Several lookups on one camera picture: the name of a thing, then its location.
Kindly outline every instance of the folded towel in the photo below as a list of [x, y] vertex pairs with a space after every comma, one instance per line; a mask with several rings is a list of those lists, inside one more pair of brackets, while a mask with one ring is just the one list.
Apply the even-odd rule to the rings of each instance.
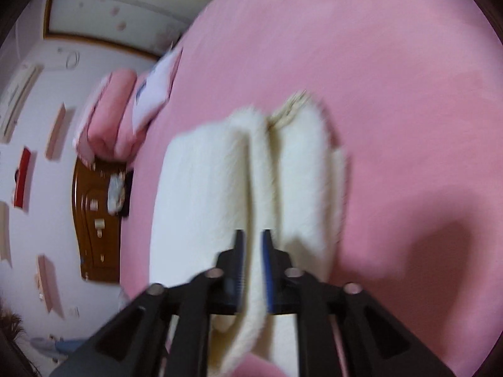
[[326, 280], [340, 231], [343, 171], [344, 158], [332, 154], [321, 111], [306, 94], [269, 119], [253, 108], [238, 110], [169, 145], [154, 209], [150, 281], [187, 282], [230, 247], [236, 229], [247, 234], [243, 311], [213, 321], [210, 375], [228, 375], [254, 348], [288, 376], [298, 374], [294, 316], [266, 322], [261, 233], [271, 229], [298, 267]]

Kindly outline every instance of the pink bed sheet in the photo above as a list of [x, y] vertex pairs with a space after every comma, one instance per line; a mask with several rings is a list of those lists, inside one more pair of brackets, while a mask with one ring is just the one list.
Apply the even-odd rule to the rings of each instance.
[[362, 283], [471, 376], [503, 329], [503, 47], [476, 4], [215, 0], [182, 44], [171, 100], [135, 163], [122, 226], [127, 293], [148, 282], [169, 141], [307, 89], [350, 156], [333, 282]]

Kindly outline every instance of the pink mattress cover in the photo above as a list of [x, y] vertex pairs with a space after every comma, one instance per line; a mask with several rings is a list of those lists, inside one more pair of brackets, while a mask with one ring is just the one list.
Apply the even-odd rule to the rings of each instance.
[[503, 329], [503, 47], [476, 4], [215, 0], [182, 45], [171, 100], [135, 163], [122, 225], [127, 293], [148, 283], [169, 141], [307, 89], [350, 156], [333, 282], [362, 283], [471, 376]]

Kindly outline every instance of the towel fold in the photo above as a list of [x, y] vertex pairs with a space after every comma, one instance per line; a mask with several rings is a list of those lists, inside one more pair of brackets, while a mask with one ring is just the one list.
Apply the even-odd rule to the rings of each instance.
[[229, 375], [252, 350], [298, 375], [294, 316], [267, 321], [261, 233], [271, 229], [296, 266], [325, 281], [343, 199], [343, 153], [330, 148], [321, 109], [305, 93], [270, 118], [245, 108], [172, 141], [154, 209], [150, 281], [187, 282], [214, 265], [236, 229], [247, 235], [243, 311], [214, 319], [209, 375]]

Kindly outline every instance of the air conditioner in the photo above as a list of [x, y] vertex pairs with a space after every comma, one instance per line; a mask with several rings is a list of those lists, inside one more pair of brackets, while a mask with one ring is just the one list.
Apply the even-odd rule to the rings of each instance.
[[35, 64], [22, 64], [3, 91], [0, 99], [0, 143], [8, 143], [23, 103], [42, 68]]

